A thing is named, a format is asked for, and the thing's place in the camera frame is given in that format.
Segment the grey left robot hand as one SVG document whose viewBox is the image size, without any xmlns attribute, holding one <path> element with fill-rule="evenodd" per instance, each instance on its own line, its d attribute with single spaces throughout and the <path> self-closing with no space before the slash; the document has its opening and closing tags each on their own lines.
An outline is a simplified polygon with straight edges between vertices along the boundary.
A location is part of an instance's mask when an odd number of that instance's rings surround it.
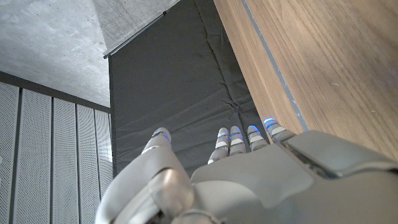
<svg viewBox="0 0 398 224">
<path fill-rule="evenodd" d="M 96 223 L 396 223 L 397 162 L 319 131 L 267 118 L 221 128 L 208 163 L 188 175 L 157 129 L 111 182 Z"/>
</svg>

